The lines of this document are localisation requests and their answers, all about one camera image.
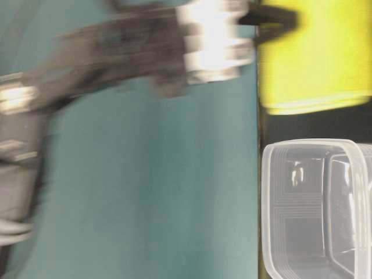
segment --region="motion blur arm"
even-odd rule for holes
[[[297,13],[279,7],[249,3],[248,13],[239,19],[240,25],[261,26],[276,24],[273,27],[262,28],[260,34],[253,39],[255,46],[280,38],[295,30],[298,26]]]

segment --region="teal surface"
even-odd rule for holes
[[[0,3],[2,34],[21,2]],[[26,2],[33,18],[19,44],[9,30],[0,42],[1,74],[108,18],[98,0]],[[16,247],[5,278],[257,278],[255,66],[187,92],[160,101],[136,79],[56,118],[37,238]]]

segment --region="transparent food container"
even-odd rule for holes
[[[371,279],[372,145],[300,139],[262,158],[263,259],[273,279]]]

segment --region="yellow sponge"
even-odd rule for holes
[[[277,115],[367,102],[371,0],[264,0],[299,13],[299,28],[260,47],[261,102]]]

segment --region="black surface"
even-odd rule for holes
[[[372,142],[372,101],[360,106],[304,115],[268,115],[260,110],[261,149],[299,138],[343,138]]]

